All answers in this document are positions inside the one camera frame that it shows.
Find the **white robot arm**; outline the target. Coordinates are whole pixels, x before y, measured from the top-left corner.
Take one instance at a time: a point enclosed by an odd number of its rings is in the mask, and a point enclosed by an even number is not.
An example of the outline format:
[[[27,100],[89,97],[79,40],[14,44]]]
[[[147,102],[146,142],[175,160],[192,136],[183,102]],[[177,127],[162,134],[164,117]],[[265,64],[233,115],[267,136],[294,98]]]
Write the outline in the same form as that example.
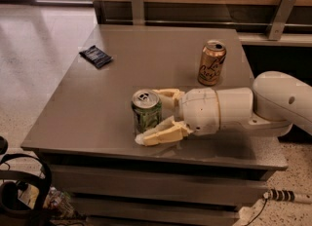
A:
[[[298,126],[312,134],[312,87],[288,74],[267,71],[250,88],[214,90],[154,90],[163,106],[178,112],[136,136],[136,143],[153,146],[193,135],[219,131],[281,136]]]

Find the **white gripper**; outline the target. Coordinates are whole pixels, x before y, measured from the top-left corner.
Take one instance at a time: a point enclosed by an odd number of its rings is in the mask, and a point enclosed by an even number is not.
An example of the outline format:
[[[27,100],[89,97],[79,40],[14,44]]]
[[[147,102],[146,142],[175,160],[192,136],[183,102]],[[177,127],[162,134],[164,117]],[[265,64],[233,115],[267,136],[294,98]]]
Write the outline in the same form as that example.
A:
[[[214,134],[220,127],[220,112],[216,91],[211,88],[193,89],[187,93],[179,89],[155,90],[166,109],[179,108],[182,121],[171,116],[155,128],[138,134],[135,142],[143,146],[154,146],[180,141],[190,134]]]

